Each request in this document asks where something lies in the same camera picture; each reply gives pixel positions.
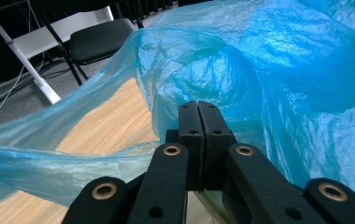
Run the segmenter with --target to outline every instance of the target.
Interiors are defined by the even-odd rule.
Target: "white pole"
[[[17,47],[6,31],[0,25],[0,35],[5,39],[6,44],[11,48],[11,50],[17,55],[18,59],[20,59],[21,63],[25,66],[25,68],[29,71],[32,77],[35,79],[35,84],[37,87],[44,93],[50,103],[55,104],[61,98],[59,95],[50,87],[50,85],[42,78],[37,71],[34,69],[32,64],[26,59],[23,55],[22,51]]]

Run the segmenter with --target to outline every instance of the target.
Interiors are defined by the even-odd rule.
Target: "chair leg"
[[[76,79],[76,82],[78,83],[79,86],[81,86],[82,82],[81,82],[81,79],[79,79],[78,72],[77,72],[75,66],[73,65],[72,61],[70,61],[70,58],[68,58],[68,57],[65,57],[65,58],[66,58],[67,64],[69,65],[70,70],[73,73],[73,76]]]
[[[79,72],[82,74],[82,76],[83,76],[86,80],[88,80],[88,77],[87,77],[87,75],[85,74],[85,72],[82,70],[81,66],[78,65],[78,64],[76,64],[76,63],[75,63],[75,65],[76,65],[77,69],[79,70]]]

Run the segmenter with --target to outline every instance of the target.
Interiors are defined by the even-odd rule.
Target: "blue plastic bag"
[[[179,105],[208,101],[238,141],[259,147],[292,183],[304,187],[322,176],[355,190],[355,1],[224,0],[163,14],[134,32],[70,97],[0,126],[0,195],[23,189],[69,204],[74,196],[58,201],[59,189],[74,185],[78,191],[97,174],[75,169],[82,156],[51,150],[129,77],[136,78],[162,139],[166,129],[178,127]],[[66,111],[78,113],[69,118]],[[155,146],[144,146],[143,157],[107,156],[135,164],[129,174],[116,168],[110,175],[140,175]],[[33,166],[38,160],[49,163]],[[71,181],[63,182],[67,163]],[[47,166],[55,170],[49,189],[40,190],[28,176],[47,176]]]

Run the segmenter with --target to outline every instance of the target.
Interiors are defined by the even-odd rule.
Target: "wooden table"
[[[151,129],[151,113],[131,79],[88,113],[57,149],[102,155],[154,140],[158,137]],[[212,223],[210,214],[192,195],[189,207],[187,223]],[[61,223],[66,211],[66,207],[20,191],[0,203],[0,223]]]

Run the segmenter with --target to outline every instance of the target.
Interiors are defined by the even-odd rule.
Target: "chair seat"
[[[73,61],[87,64],[113,55],[122,47],[134,29],[131,21],[123,18],[71,34],[70,51]]]

